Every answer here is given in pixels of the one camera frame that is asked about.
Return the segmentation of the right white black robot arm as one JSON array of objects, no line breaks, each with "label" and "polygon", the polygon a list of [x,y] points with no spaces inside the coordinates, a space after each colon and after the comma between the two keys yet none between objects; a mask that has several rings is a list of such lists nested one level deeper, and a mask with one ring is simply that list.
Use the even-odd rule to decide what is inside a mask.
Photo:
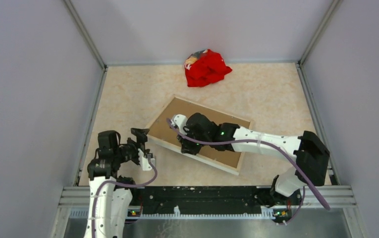
[{"label": "right white black robot arm", "polygon": [[317,189],[325,183],[330,151],[315,133],[306,130],[299,136],[262,133],[229,122],[216,124],[201,113],[189,118],[174,115],[167,123],[177,133],[183,154],[197,155],[203,146],[209,146],[217,151],[255,153],[287,160],[292,167],[273,179],[271,201],[283,204],[295,191],[308,186],[318,202],[330,209]]}]

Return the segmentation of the brown frame backing board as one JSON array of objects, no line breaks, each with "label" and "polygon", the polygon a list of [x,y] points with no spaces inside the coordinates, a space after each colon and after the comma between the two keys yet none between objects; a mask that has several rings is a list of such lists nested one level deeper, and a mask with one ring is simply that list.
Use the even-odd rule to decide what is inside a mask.
[{"label": "brown frame backing board", "polygon": [[230,152],[229,145],[212,148],[186,140],[169,127],[167,119],[178,124],[190,138],[208,142],[232,139],[235,126],[251,128],[251,120],[173,96],[147,126],[150,142],[230,174],[239,174],[244,153]]}]

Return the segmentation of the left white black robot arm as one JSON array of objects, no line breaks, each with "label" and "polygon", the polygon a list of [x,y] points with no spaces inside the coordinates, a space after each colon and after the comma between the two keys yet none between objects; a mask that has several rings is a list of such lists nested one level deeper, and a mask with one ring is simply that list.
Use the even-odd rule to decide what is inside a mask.
[{"label": "left white black robot arm", "polygon": [[[131,128],[130,131],[136,139],[129,137],[126,143],[120,142],[120,134],[115,130],[98,134],[98,148],[87,165],[90,200],[86,238],[122,237],[128,207],[138,199],[136,189],[151,184],[158,176],[155,157],[145,146],[149,129]],[[130,161],[143,171],[153,171],[153,177],[136,184],[133,178],[120,176],[120,166]]]}]

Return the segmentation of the light wooden picture frame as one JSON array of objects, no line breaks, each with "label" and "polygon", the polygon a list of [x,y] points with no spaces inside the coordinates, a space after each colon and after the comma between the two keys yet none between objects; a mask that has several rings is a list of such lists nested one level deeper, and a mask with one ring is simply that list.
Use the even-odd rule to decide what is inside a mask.
[{"label": "light wooden picture frame", "polygon": [[[194,113],[201,113],[216,124],[229,122],[246,128],[252,128],[253,124],[251,119],[214,109],[182,96],[173,95],[146,126],[150,130],[148,141],[180,154],[181,146],[176,138],[177,133],[169,128],[166,119],[172,118],[175,114],[189,117]],[[184,156],[237,176],[240,173],[245,153],[221,152],[205,146],[197,155],[184,154]]]}]

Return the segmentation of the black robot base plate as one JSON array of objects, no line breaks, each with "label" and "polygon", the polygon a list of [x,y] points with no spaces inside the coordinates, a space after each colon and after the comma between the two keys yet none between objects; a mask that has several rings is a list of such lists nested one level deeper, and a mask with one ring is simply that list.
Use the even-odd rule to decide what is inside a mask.
[{"label": "black robot base plate", "polygon": [[144,215],[172,214],[175,207],[183,215],[260,214],[301,201],[299,190],[285,197],[270,186],[146,186],[131,192],[130,205],[141,208]]}]

